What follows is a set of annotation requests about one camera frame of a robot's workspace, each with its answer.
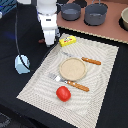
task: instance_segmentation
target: tomato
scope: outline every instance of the tomato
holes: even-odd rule
[[[56,95],[58,96],[58,98],[63,101],[63,102],[66,102],[70,99],[71,97],[71,93],[70,91],[68,90],[67,87],[65,86],[61,86],[57,89],[56,91]]]

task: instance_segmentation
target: plate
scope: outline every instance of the plate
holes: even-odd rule
[[[71,57],[60,64],[59,71],[64,79],[77,81],[86,75],[87,67],[83,60]]]

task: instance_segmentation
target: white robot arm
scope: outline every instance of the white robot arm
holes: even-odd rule
[[[32,4],[33,0],[17,0],[21,4]],[[34,0],[38,20],[41,22],[42,30],[45,37],[46,45],[49,47],[54,44],[57,27],[57,0]]]

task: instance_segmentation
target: placemat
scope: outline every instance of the placemat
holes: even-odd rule
[[[64,33],[60,39],[69,36],[71,35]],[[65,47],[58,44],[48,54],[17,98],[78,128],[95,128],[118,47],[79,37],[76,39],[76,43]],[[83,79],[77,81],[88,87],[89,92],[63,82],[56,82],[48,77],[48,73],[60,76],[59,65],[68,58],[61,51],[101,61],[101,65],[85,62],[87,74]],[[71,99],[69,101],[62,102],[57,98],[56,90],[60,86],[66,86],[70,90]]]

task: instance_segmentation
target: cable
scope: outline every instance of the cable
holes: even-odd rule
[[[18,16],[17,16],[17,14],[18,14],[18,3],[17,3],[17,6],[16,6],[16,22],[15,22],[15,39],[16,39],[17,51],[18,51],[18,54],[19,54],[19,57],[20,57],[20,60],[21,60],[22,64],[23,64],[28,70],[30,70],[30,71],[35,71],[35,70],[37,70],[37,69],[41,66],[42,62],[44,61],[44,59],[46,58],[46,56],[49,54],[49,52],[58,44],[59,37],[56,38],[56,43],[55,43],[55,44],[47,51],[47,53],[44,55],[44,57],[43,57],[43,59],[42,59],[40,65],[38,66],[38,68],[35,69],[35,70],[28,68],[28,67],[25,65],[25,63],[24,63],[24,61],[23,61],[23,59],[22,59],[22,57],[21,57],[21,54],[20,54],[20,51],[19,51],[19,47],[18,47],[18,40],[17,40]]]

